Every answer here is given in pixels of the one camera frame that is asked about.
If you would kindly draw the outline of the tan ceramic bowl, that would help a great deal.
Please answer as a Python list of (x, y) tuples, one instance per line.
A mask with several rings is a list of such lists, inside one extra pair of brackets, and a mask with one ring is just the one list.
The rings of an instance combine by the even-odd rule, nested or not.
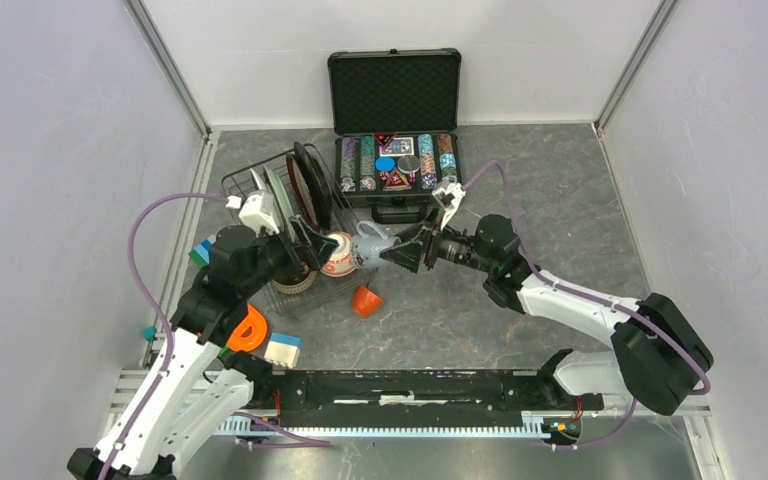
[(351, 253), (352, 236), (346, 232), (333, 231), (329, 232), (327, 237), (335, 240), (337, 247), (321, 269), (321, 272), (332, 278), (340, 278), (351, 274), (356, 269)]

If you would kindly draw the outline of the white mug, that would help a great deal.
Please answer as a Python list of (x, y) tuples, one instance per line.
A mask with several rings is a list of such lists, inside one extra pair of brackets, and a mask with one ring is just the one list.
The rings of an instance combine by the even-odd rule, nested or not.
[(355, 266), (362, 270), (385, 267), (389, 262), (381, 253), (397, 244), (398, 238), (390, 235), (384, 227), (370, 221), (360, 220), (356, 234), (351, 240), (351, 256)]

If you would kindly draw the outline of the mint green flower plate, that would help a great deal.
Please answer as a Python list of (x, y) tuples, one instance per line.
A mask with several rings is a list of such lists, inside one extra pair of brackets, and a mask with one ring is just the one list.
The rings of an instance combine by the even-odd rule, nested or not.
[(291, 222), (291, 218), (294, 216), (294, 210), (288, 196), (286, 189), (284, 188), (281, 178), (269, 167), (264, 167), (263, 171), (266, 175), (266, 179), (272, 189), (274, 196), (277, 200), (282, 218), (283, 224), (287, 235), (292, 242), (297, 241), (297, 235)]

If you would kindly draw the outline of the dark brown bottom plate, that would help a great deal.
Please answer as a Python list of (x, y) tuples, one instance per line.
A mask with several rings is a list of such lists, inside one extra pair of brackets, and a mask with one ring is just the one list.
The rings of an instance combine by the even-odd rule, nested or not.
[(294, 143), (294, 155), (297, 170), (304, 178), (310, 193), (317, 226), (321, 230), (331, 230), (333, 199), (328, 178), (320, 162), (309, 153), (304, 144)]

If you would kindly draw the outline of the orange small cup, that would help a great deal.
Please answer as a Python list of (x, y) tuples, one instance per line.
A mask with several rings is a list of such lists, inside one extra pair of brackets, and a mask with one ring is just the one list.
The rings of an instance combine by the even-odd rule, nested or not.
[(353, 294), (352, 309), (360, 317), (373, 315), (383, 305), (383, 299), (367, 286), (358, 286)]

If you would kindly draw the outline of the red rim beige plate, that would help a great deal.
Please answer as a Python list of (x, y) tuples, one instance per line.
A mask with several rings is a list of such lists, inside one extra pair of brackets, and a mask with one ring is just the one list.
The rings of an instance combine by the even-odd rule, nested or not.
[(301, 173), (294, 154), (288, 153), (286, 156), (286, 166), (289, 174), (291, 186), (296, 197), (300, 214), (307, 224), (314, 230), (321, 229), (320, 222), (313, 205), (313, 199), (307, 185), (307, 181)]

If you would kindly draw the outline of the white plate teal rim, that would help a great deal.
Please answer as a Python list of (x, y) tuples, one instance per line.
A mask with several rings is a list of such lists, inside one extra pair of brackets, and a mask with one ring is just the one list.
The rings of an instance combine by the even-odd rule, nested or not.
[(261, 193), (269, 193), (270, 188), (263, 176), (258, 172), (256, 168), (250, 169), (250, 175), (254, 184), (253, 189)]

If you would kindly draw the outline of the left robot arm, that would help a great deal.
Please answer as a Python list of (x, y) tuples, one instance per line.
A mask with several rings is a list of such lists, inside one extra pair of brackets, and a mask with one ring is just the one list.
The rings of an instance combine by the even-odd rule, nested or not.
[(176, 479), (224, 420), (272, 399), (270, 365), (242, 353), (226, 361), (196, 401), (187, 401), (247, 315), (250, 298), (278, 277), (319, 270), (338, 247), (299, 217), (289, 227), (269, 234), (234, 225), (217, 233), (208, 265), (165, 324), (163, 351), (122, 416), (95, 446), (78, 448), (69, 459), (75, 478)]

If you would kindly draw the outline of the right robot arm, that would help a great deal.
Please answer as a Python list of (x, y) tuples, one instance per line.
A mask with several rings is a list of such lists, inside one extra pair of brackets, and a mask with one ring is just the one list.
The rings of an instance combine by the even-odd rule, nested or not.
[(710, 388), (714, 357), (676, 303), (651, 293), (618, 297), (566, 282), (531, 262), (511, 219), (491, 214), (473, 233), (442, 227), (432, 217), (395, 237), (377, 259), (411, 272), (439, 260), (485, 273), (483, 288), (499, 307), (552, 320), (608, 346), (600, 354), (570, 351), (545, 364), (540, 400), (562, 408), (577, 395), (629, 394), (669, 416)]

